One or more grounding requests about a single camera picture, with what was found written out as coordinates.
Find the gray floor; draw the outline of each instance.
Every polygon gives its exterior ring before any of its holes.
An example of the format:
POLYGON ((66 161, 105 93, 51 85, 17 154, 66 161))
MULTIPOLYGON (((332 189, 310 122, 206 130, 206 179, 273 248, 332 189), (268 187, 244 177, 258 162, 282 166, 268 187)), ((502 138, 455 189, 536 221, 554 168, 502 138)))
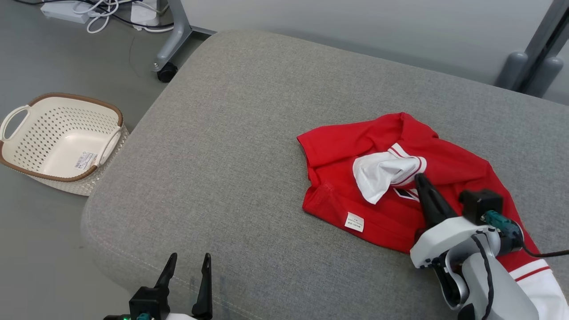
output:
MULTIPOLYGON (((1 0, 0 120, 38 95, 67 92, 116 105, 132 130, 166 86, 150 63, 167 37, 119 22, 90 35, 85 25, 46 19, 37 6, 1 0)), ((200 43, 190 39, 177 64, 200 43)), ((86 198, 4 166, 0 181, 0 317, 101 320, 126 313, 129 295, 83 247, 86 198)))

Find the basket handle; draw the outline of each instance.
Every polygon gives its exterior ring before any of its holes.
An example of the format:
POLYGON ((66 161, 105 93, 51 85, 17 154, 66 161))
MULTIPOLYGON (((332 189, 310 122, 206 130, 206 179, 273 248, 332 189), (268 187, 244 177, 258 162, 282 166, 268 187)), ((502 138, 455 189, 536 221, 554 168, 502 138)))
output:
POLYGON ((114 147, 117 146, 118 141, 120 140, 120 134, 121 134, 121 127, 117 126, 116 128, 114 128, 113 132, 111 132, 111 134, 109 135, 109 139, 103 144, 103 147, 101 148, 101 151, 99 151, 99 155, 97 156, 97 159, 95 159, 95 163, 93 164, 93 166, 102 166, 105 164, 105 162, 107 161, 107 159, 109 158, 109 155, 113 152, 114 147), (107 149, 110 147, 110 151, 109 154, 105 157, 105 151, 107 151, 107 149))
POLYGON ((14 110, 12 110, 12 112, 10 112, 6 118, 4 118, 4 121, 2 121, 2 125, 0 125, 0 140, 2 140, 3 142, 6 142, 10 139, 12 139, 12 137, 16 134, 16 132, 18 132, 18 130, 22 127, 22 125, 24 124, 24 122, 26 122, 26 119, 28 119, 28 117, 30 116, 30 106, 29 105, 25 105, 25 106, 21 106, 18 107, 14 110), (16 128, 16 130, 14 130, 14 132, 12 132, 12 134, 10 135, 9 138, 6 138, 5 134, 6 134, 6 129, 8 128, 8 124, 10 123, 10 121, 16 116, 16 114, 22 112, 22 111, 27 111, 28 114, 26 115, 26 117, 24 118, 24 120, 22 120, 22 122, 18 125, 18 127, 16 128))

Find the brown basket rim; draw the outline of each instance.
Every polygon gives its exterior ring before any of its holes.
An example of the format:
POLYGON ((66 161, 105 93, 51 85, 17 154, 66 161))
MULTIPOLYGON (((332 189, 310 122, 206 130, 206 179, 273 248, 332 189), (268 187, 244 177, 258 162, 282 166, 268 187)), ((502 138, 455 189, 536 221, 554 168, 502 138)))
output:
MULTIPOLYGON (((122 112, 114 105, 112 104, 108 104, 106 102, 103 102, 101 100, 97 100, 97 99, 93 99, 90 97, 85 97, 85 96, 78 96, 78 95, 71 95, 69 93, 60 93, 60 92, 54 92, 54 93, 47 93, 45 95, 41 95, 35 99, 33 99, 32 101, 30 101, 30 103, 28 103, 28 105, 30 107, 34 106, 36 103, 47 99, 47 98, 68 98, 68 99, 74 99, 74 100, 79 100, 79 101, 85 101, 85 102, 90 102, 96 105, 100 105, 100 106, 104 106, 106 108, 111 109, 112 111, 115 111, 118 115, 118 122, 117 125, 122 127, 122 112)), ((80 175, 76 175, 75 177, 70 177, 70 178, 62 178, 62 177, 56 177, 53 175, 47 175, 47 174, 42 174, 42 173, 37 173, 37 172, 33 172, 27 169, 24 169, 22 167, 19 167, 17 165, 14 165, 8 161, 6 161, 4 159, 4 156, 2 155, 2 149, 4 147, 4 142, 0 141, 0 163, 11 168, 14 169, 18 172, 21 172, 23 174, 27 174, 30 175, 32 177, 36 177, 36 178, 42 178, 42 179, 46 179, 46 180, 51 180, 51 181, 57 181, 57 182, 77 182, 79 180, 85 179, 86 177, 88 177, 89 175, 91 175, 93 172, 95 172, 95 170, 97 169, 97 166, 91 166, 89 168, 89 170, 85 171, 84 173, 80 174, 80 175)))

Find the gray upholstered surface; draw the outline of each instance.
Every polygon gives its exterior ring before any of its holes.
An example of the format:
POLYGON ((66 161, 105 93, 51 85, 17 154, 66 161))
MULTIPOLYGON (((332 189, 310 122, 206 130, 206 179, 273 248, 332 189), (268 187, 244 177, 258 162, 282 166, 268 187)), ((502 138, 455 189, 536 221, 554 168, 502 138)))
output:
MULTIPOLYGON (((568 246, 566 106, 253 31, 195 51, 89 199, 83 235, 132 292, 177 252, 173 311, 189 312, 210 252, 215 319, 452 319, 430 271, 301 210, 297 135, 401 111, 490 160, 541 250, 568 246)), ((549 263, 567 293, 567 259, 549 263)))

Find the white care label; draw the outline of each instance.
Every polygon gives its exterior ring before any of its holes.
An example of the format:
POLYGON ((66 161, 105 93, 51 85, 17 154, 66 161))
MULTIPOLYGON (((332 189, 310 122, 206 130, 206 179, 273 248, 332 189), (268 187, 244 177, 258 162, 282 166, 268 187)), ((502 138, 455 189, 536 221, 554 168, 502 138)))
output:
POLYGON ((348 212, 348 218, 346 219, 345 227, 354 229, 356 231, 364 231, 364 218, 358 217, 355 214, 348 212))
POLYGON ((75 169, 86 170, 91 166, 91 163, 97 158, 96 153, 83 151, 77 162, 75 163, 75 169))

